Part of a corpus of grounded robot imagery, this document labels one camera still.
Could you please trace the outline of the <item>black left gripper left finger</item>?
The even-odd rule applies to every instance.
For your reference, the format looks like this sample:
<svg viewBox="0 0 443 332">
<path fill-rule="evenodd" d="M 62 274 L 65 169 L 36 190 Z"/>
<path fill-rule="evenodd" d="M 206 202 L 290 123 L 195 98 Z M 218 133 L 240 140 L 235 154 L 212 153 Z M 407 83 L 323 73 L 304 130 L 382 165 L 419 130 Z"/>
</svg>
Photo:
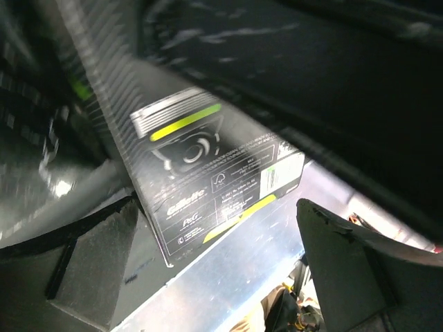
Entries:
<svg viewBox="0 0 443 332">
<path fill-rule="evenodd" d="M 1 250 L 1 330 L 110 331 L 165 276 L 139 202 L 125 198 Z"/>
</svg>

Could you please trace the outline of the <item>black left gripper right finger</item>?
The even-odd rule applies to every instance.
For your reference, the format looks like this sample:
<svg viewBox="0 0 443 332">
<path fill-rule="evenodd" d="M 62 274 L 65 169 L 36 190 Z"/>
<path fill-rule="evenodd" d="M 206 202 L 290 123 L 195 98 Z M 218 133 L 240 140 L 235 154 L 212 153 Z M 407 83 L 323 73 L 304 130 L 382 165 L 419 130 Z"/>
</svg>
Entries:
<svg viewBox="0 0 443 332">
<path fill-rule="evenodd" d="M 441 331 L 442 255 L 297 202 L 297 222 L 328 331 Z"/>
</svg>

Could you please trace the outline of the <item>black green Gillette box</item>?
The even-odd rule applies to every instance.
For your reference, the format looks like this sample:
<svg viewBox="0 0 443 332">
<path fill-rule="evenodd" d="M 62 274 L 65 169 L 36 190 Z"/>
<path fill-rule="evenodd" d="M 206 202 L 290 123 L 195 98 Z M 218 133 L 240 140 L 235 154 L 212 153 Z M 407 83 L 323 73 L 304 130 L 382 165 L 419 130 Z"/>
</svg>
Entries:
<svg viewBox="0 0 443 332">
<path fill-rule="evenodd" d="M 295 189 L 305 155 L 133 54 L 117 1 L 58 1 L 64 49 L 99 110 L 167 265 Z"/>
</svg>

